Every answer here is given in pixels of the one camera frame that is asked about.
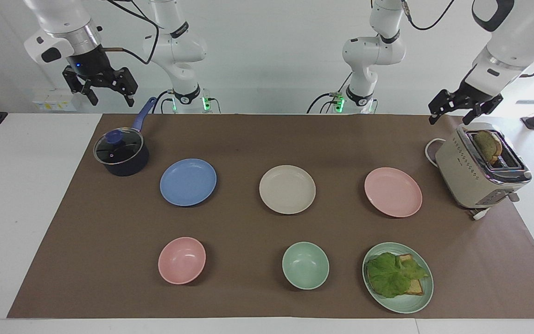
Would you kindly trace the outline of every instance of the saucepan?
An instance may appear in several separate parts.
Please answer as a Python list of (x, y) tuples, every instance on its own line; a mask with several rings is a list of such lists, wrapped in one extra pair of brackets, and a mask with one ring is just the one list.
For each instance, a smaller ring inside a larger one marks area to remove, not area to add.
[(133, 175), (144, 169), (150, 152), (141, 134), (148, 112), (157, 99), (151, 97), (135, 118), (130, 128), (113, 129), (105, 133), (94, 145), (94, 157), (112, 174), (119, 177)]

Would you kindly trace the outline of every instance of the green led light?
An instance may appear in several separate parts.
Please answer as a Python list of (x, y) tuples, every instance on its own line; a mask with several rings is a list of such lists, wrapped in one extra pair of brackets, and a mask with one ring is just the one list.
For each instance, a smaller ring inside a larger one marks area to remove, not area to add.
[(337, 106), (335, 106), (336, 112), (343, 112), (343, 105), (345, 104), (345, 99), (343, 97), (339, 98), (339, 102), (337, 102)]
[(203, 99), (203, 108), (209, 110), (211, 108), (210, 102), (205, 97), (202, 97), (201, 99)]

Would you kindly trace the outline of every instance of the pink bowl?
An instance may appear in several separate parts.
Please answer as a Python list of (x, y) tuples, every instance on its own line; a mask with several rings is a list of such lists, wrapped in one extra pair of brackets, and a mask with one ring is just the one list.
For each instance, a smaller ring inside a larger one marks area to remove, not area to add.
[(159, 254), (159, 274), (168, 283), (187, 284), (203, 270), (205, 249), (191, 237), (180, 237), (168, 243)]
[(364, 182), (364, 190), (372, 205), (389, 216), (409, 217), (421, 207), (420, 187), (399, 169), (381, 167), (371, 171)]

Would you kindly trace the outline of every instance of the pot handle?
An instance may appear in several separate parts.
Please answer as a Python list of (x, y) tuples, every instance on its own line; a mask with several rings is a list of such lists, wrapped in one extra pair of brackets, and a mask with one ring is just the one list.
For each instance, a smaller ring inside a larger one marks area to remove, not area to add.
[(136, 129), (137, 131), (141, 131), (141, 128), (144, 126), (144, 119), (154, 107), (156, 101), (157, 99), (155, 97), (151, 97), (148, 102), (146, 102), (146, 105), (141, 108), (141, 111), (139, 114), (137, 114), (137, 117), (135, 117), (135, 122), (133, 122), (132, 128)]

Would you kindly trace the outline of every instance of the bread slice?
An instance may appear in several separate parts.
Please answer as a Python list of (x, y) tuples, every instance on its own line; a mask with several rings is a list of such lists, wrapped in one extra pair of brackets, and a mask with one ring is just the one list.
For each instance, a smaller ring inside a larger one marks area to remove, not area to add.
[(424, 288), (421, 287), (419, 279), (412, 279), (409, 283), (409, 289), (405, 292), (406, 295), (423, 296)]
[[(399, 255), (399, 261), (403, 262), (405, 260), (413, 260), (413, 255), (411, 254), (401, 254)], [(421, 286), (421, 282), (419, 279), (412, 279), (409, 283), (409, 289), (405, 292), (406, 295), (414, 295), (414, 296), (423, 296), (424, 295), (424, 288)]]
[(502, 142), (500, 138), (491, 131), (481, 130), (473, 137), (477, 147), (481, 150), (481, 155), (490, 164), (493, 165), (498, 161), (502, 154)]
[(413, 260), (413, 255), (411, 255), (411, 254), (401, 254), (401, 255), (399, 255), (399, 261), (403, 262), (405, 260)]

